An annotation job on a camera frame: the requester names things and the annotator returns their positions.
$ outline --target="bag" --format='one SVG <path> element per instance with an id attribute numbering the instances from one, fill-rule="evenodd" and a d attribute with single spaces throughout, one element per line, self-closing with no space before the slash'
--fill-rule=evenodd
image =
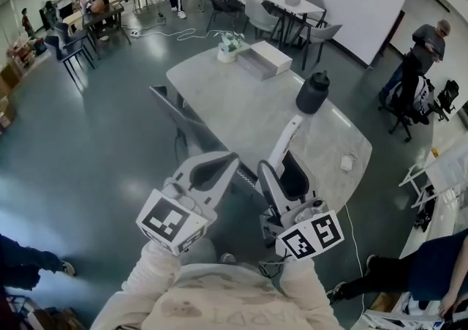
<path id="1" fill-rule="evenodd" d="M 458 90 L 459 87 L 457 82 L 454 80 L 448 80 L 447 84 L 445 84 L 444 90 L 440 92 L 439 96 L 437 97 L 442 109 L 444 109 L 449 114 L 453 109 L 455 109 L 452 108 L 452 102 L 455 100 L 455 98 L 458 97 Z"/>

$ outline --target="black water bottle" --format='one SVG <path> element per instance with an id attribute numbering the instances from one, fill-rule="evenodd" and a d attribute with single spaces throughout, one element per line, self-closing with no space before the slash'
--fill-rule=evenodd
<path id="1" fill-rule="evenodd" d="M 295 104 L 306 114 L 316 113 L 328 96 L 329 86 L 330 79 L 328 79 L 327 72 L 316 72 L 310 79 L 304 81 Z"/>

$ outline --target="white cardboard box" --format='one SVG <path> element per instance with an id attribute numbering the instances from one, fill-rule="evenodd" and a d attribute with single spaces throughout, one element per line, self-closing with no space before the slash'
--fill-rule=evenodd
<path id="1" fill-rule="evenodd" d="M 258 42 L 250 47 L 255 50 L 267 61 L 271 62 L 276 68 L 276 75 L 281 74 L 291 68 L 293 59 L 288 57 L 286 54 L 276 49 L 274 46 L 268 44 L 266 41 Z"/>

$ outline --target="concrete floor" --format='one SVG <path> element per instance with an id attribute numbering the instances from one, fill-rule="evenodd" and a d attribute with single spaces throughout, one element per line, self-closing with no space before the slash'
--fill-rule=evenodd
<path id="1" fill-rule="evenodd" d="M 204 34 L 211 14 L 195 12 L 195 0 L 179 20 L 164 4 L 165 33 L 196 28 Z M 129 27 L 156 24 L 156 12 L 124 18 Z M 222 18 L 214 28 L 229 29 Z M 219 38 L 183 42 L 160 35 L 102 44 L 105 54 L 96 70 L 79 72 L 78 91 L 64 67 L 49 58 L 29 74 L 11 97 L 18 116 L 0 138 L 0 231 L 23 245 L 69 258 L 78 277 L 42 272 L 30 294 L 43 306 L 73 307 L 90 324 L 109 296 L 119 289 L 146 239 L 135 219 L 153 188 L 176 169 L 176 130 L 159 112 L 149 86 L 168 84 L 165 73 L 177 63 L 217 45 Z M 299 71 L 299 52 L 294 70 Z M 313 50 L 308 65 L 317 55 Z M 410 232 L 415 212 L 407 206 L 412 193 L 399 189 L 410 165 L 424 158 L 432 126 L 387 133 L 394 118 L 377 111 L 376 95 L 399 63 L 385 52 L 373 70 L 365 70 L 332 45 L 326 45 L 315 70 L 326 69 L 330 99 L 373 146 L 366 174 L 348 203 L 361 262 L 369 253 L 397 257 Z M 235 192 L 219 207 L 211 229 L 215 245 L 250 262 L 269 252 L 260 240 L 259 210 Z M 316 259 L 325 288 L 358 277 L 359 268 L 346 211 L 339 213 L 345 241 Z M 240 250 L 249 240 L 248 250 Z M 366 297 L 368 305 L 373 296 Z M 346 329 L 358 319 L 361 300 L 336 305 Z"/>

